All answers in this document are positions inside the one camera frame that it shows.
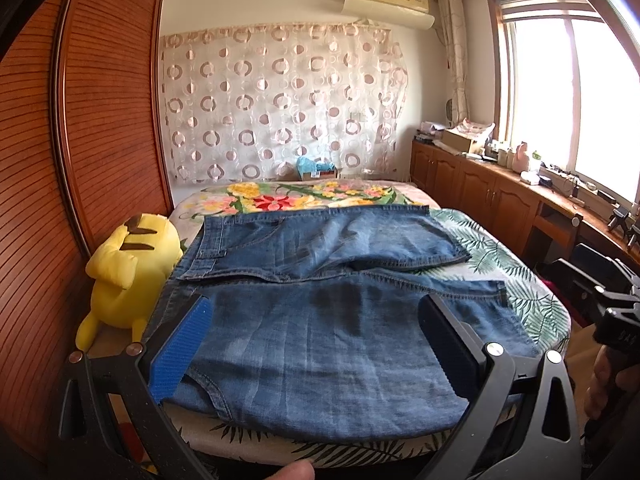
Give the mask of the person's left hand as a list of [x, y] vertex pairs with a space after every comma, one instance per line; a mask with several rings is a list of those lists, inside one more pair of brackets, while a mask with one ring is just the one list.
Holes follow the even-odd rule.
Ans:
[[314, 480], [314, 465], [309, 460], [288, 464], [267, 480]]

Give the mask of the person's right hand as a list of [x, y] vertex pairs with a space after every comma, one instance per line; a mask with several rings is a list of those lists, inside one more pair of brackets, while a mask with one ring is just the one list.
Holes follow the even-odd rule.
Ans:
[[628, 393], [637, 393], [640, 385], [639, 365], [616, 372], [613, 367], [613, 350], [602, 346], [593, 364], [584, 401], [584, 410], [589, 419], [598, 419], [608, 405], [613, 386]]

